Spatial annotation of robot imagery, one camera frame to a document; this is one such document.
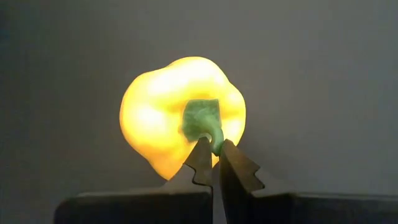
gray background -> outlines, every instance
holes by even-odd
[[[190,55],[241,90],[239,147],[271,174],[398,194],[396,0],[0,6],[0,223],[51,223],[78,192],[162,184],[122,137],[119,104],[138,74]],[[219,196],[215,210],[223,223]]]

glowing pepper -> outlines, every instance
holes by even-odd
[[[123,96],[119,119],[127,142],[169,180],[199,138],[211,140],[213,167],[225,139],[237,145],[246,106],[215,63],[185,57],[139,75]]]

pepper stem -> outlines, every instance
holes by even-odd
[[[215,100],[190,100],[183,112],[182,130],[189,141],[211,137],[212,152],[220,156],[224,134],[221,128],[220,106]]]

green stem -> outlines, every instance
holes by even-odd
[[[220,156],[224,134],[218,100],[190,100],[183,112],[182,130],[189,141],[211,136],[211,150]]]

yellow bell pepper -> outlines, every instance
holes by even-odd
[[[134,79],[123,96],[119,120],[127,142],[169,180],[199,138],[211,140],[213,167],[225,139],[237,145],[246,106],[215,63],[185,57]]]

